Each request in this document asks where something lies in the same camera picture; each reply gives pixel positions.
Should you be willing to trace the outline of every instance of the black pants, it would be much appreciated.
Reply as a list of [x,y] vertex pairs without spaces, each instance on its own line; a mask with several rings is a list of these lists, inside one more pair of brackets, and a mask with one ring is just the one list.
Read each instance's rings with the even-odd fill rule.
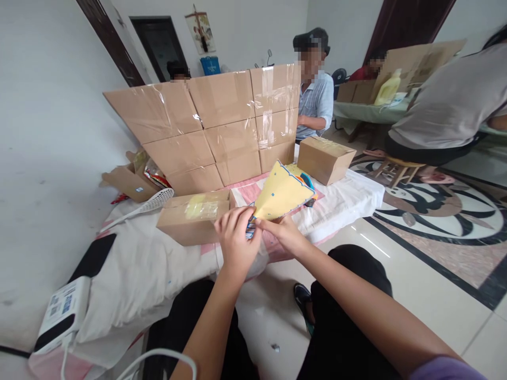
[[[341,245],[329,252],[329,256],[392,296],[391,283],[382,264],[365,249],[356,245]],[[200,280],[188,285],[176,296],[171,312],[163,323],[165,329],[159,331],[164,341],[161,346],[183,351],[212,288],[212,281]],[[298,379],[400,378],[396,370],[317,281],[312,284],[312,302],[315,331]],[[177,360],[161,360],[169,378]],[[245,339],[238,328],[238,314],[234,310],[222,379],[258,378],[257,369],[250,359]]]
[[403,161],[415,162],[429,166],[442,166],[456,158],[466,156],[474,146],[487,136],[485,132],[477,132],[474,139],[467,145],[445,149],[412,149],[397,143],[389,135],[386,136],[384,146],[389,156]]

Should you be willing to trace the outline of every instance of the power cord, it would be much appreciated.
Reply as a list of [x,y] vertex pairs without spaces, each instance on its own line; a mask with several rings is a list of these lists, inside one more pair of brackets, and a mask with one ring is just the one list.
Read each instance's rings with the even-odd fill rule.
[[168,357],[173,357],[173,358],[176,358],[178,360],[182,360],[184,361],[185,363],[187,363],[190,368],[192,368],[192,380],[196,380],[197,379],[197,366],[195,365],[195,362],[194,360],[192,360],[192,358],[190,358],[189,356],[186,356],[186,355],[183,355],[182,353],[179,353],[177,351],[173,351],[173,350],[170,350],[170,349],[166,349],[166,348],[155,348],[155,349],[152,349],[144,354],[142,354],[141,356],[139,356],[136,360],[134,360],[128,367],[126,370],[123,371],[123,373],[117,377],[116,380],[124,380],[125,376],[130,372],[132,371],[132,369],[140,362],[142,362],[144,359],[146,358],[149,358],[150,356],[154,356],[154,355],[164,355],[164,356],[168,356]]
[[61,380],[65,380],[65,364],[67,363],[67,354],[69,353],[69,345],[74,341],[76,337],[76,332],[71,332],[64,336],[62,340],[62,348],[63,348],[63,361],[62,361],[62,369],[60,371]]

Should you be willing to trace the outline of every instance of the sealed cardboard box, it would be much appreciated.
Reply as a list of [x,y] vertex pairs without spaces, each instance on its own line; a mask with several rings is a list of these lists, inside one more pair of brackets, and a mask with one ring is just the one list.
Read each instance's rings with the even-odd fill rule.
[[245,179],[262,174],[259,152],[254,151],[233,159],[217,163],[217,169],[224,186],[232,185]]
[[251,69],[255,116],[299,107],[301,67],[283,64]]
[[250,71],[192,78],[188,84],[204,128],[255,117]]
[[465,42],[466,40],[458,40],[389,50],[377,79],[341,84],[336,100],[373,104],[380,87],[391,78],[396,69],[401,69],[398,92],[408,92],[411,87],[424,83],[440,66],[449,62]]
[[259,151],[260,167],[262,173],[270,172],[276,160],[284,165],[294,162],[295,142],[285,142]]
[[215,162],[202,130],[143,144],[143,148],[166,177]]
[[223,188],[215,164],[166,176],[177,196],[205,193]]
[[133,162],[134,153],[127,152],[126,156],[130,164],[117,166],[110,173],[102,173],[103,183],[101,185],[113,186],[135,202],[147,201],[158,193],[161,188],[144,176],[142,167],[136,172]]
[[231,190],[171,198],[157,228],[183,246],[218,243],[213,223],[235,205]]
[[255,118],[259,149],[296,141],[298,109],[265,113]]
[[216,162],[259,150],[255,119],[208,128],[204,134]]
[[158,83],[104,92],[141,144],[202,130],[185,83]]
[[354,156],[354,149],[312,136],[299,145],[297,167],[327,186],[345,176]]

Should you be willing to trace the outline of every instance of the hand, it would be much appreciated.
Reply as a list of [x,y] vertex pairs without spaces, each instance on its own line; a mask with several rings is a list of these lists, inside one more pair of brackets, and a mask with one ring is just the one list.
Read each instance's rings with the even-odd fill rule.
[[255,224],[261,230],[272,233],[284,247],[285,251],[291,253],[295,257],[298,257],[302,252],[308,250],[308,245],[311,245],[297,229],[290,215],[273,222],[255,219]]
[[305,115],[298,115],[297,125],[306,125],[306,116]]
[[252,239],[246,238],[248,221],[254,211],[255,207],[236,207],[215,222],[215,230],[222,246],[222,270],[238,275],[241,283],[259,252],[262,237],[262,231],[256,229]]

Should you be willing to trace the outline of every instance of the green tablecloth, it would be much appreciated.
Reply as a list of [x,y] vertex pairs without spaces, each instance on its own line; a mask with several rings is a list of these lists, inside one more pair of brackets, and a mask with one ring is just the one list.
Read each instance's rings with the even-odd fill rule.
[[[394,107],[379,107],[371,104],[342,103],[334,102],[334,117],[340,117],[351,120],[366,121],[374,124],[396,124],[407,112],[408,99],[404,99],[401,103]],[[344,126],[347,133],[351,133],[350,126]],[[507,137],[507,131],[499,131],[482,124],[480,129],[490,135]]]

